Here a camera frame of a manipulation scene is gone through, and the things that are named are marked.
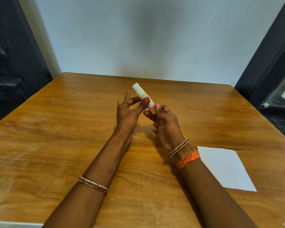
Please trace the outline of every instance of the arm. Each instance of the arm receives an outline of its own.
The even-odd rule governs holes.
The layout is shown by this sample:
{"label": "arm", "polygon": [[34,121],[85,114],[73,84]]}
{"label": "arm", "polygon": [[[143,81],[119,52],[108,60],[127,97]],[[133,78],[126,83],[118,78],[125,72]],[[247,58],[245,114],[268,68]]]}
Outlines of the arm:
{"label": "arm", "polygon": [[[109,188],[125,153],[125,148],[133,138],[138,116],[150,103],[150,99],[145,98],[136,109],[129,109],[130,105],[140,101],[139,97],[130,98],[130,93],[127,92],[124,101],[118,103],[116,129],[84,172],[84,178]],[[43,227],[93,227],[104,197],[104,192],[77,182]]]}
{"label": "arm", "polygon": [[[156,115],[152,115],[150,111],[145,111],[144,115],[154,122],[153,125],[158,129],[161,143],[170,152],[182,143],[185,138],[175,114],[168,107],[156,104],[155,112]],[[178,162],[193,152],[194,150],[187,144],[173,157]],[[181,173],[208,228],[256,227],[200,158],[186,164],[181,169]]]}

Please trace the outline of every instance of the hand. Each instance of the hand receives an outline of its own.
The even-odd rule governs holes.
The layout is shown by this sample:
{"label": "hand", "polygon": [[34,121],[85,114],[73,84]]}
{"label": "hand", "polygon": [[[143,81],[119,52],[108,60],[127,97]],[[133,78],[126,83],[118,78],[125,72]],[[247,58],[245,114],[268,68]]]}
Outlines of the hand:
{"label": "hand", "polygon": [[[135,109],[129,109],[131,105],[138,102],[141,103]],[[149,98],[145,98],[143,101],[139,97],[130,98],[130,91],[127,91],[123,102],[118,102],[117,127],[115,131],[125,134],[127,138],[131,138],[130,140],[132,140],[138,116],[148,107],[149,103]]]}
{"label": "hand", "polygon": [[163,147],[171,152],[179,144],[181,144],[185,138],[180,130],[176,115],[165,105],[156,104],[155,113],[151,111],[144,111],[144,115],[151,119],[154,123],[154,127],[158,129],[158,136],[160,138]]}

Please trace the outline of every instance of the orange thread bracelet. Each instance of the orange thread bracelet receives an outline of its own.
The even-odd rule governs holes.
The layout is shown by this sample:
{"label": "orange thread bracelet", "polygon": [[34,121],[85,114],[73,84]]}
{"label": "orange thread bracelet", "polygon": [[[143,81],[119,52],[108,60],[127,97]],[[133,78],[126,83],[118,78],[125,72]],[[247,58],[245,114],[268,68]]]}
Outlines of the orange thread bracelet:
{"label": "orange thread bracelet", "polygon": [[189,154],[187,157],[184,157],[182,160],[180,160],[176,165],[179,169],[183,168],[185,165],[187,165],[189,162],[192,162],[196,159],[200,158],[198,153],[193,152],[192,154]]}

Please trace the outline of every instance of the braided bracelet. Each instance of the braided bracelet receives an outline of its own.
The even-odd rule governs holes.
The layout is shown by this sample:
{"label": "braided bracelet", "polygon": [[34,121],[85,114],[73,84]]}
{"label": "braided bracelet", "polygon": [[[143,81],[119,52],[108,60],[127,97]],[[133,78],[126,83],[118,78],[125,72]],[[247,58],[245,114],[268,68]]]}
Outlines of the braided bracelet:
{"label": "braided bracelet", "polygon": [[84,183],[84,184],[86,184],[86,185],[88,185],[88,186],[90,186],[90,187],[93,187],[93,188],[95,188],[97,190],[105,192],[105,193],[107,193],[107,191],[109,190],[108,188],[106,188],[106,187],[104,187],[102,185],[99,185],[99,184],[97,184],[97,183],[95,183],[93,181],[87,180],[84,177],[79,177],[79,181]]}
{"label": "braided bracelet", "polygon": [[187,138],[185,141],[183,141],[178,147],[176,147],[174,150],[172,150],[170,153],[169,153],[169,156],[171,157],[172,155],[176,154],[181,148],[183,148],[185,145],[188,144],[189,142],[189,138]]}
{"label": "braided bracelet", "polygon": [[189,162],[192,162],[196,159],[200,158],[198,153],[193,152],[192,154],[189,154],[187,157],[184,157],[182,160],[180,160],[176,165],[179,169],[183,168],[185,165],[187,165]]}

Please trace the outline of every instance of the white cap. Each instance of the white cap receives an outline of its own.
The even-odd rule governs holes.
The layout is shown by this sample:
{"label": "white cap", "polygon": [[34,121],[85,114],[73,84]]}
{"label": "white cap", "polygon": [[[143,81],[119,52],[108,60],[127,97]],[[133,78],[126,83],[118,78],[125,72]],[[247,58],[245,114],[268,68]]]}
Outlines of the white cap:
{"label": "white cap", "polygon": [[144,95],[145,91],[139,86],[138,83],[135,83],[132,87],[139,97]]}

